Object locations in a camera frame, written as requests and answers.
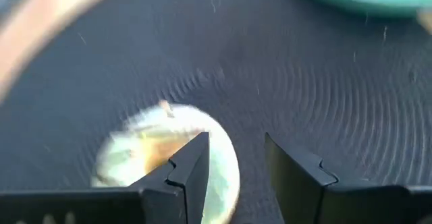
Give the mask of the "black round woven placemat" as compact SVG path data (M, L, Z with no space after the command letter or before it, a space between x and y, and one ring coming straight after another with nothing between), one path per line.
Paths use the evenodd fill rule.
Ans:
M265 133L378 183L432 185L432 36L415 20L313 0L104 0L0 104L0 190L88 187L106 135L159 99L232 139L232 224L283 224Z

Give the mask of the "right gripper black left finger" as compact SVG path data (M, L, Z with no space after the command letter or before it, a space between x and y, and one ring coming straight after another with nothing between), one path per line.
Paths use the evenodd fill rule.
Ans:
M131 185L140 203L130 224L200 224L209 178L209 134L200 133Z

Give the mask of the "large green iced donut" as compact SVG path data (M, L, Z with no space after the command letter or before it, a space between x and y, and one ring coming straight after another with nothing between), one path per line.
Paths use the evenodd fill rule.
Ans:
M193 105L160 101L128 118L100 149L92 186L130 186L201 132L209 135L209 180L201 224L229 224L240 193L238 158L221 124Z

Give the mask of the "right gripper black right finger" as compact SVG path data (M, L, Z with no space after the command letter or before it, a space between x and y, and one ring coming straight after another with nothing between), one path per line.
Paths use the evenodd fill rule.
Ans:
M323 159L300 146L282 145L265 134L271 184L285 224L319 224L325 187L337 179Z

